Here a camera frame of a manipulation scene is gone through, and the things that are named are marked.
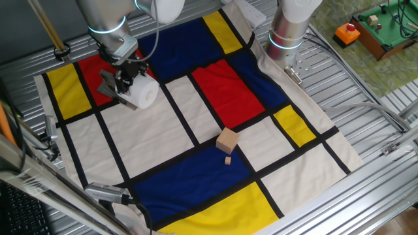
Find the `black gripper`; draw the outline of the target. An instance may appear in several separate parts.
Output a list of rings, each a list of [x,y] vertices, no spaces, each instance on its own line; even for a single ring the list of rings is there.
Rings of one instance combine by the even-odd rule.
[[[125,61],[119,67],[115,75],[115,91],[118,94],[130,95],[130,87],[132,79],[138,74],[145,76],[149,65],[147,62],[130,62]]]

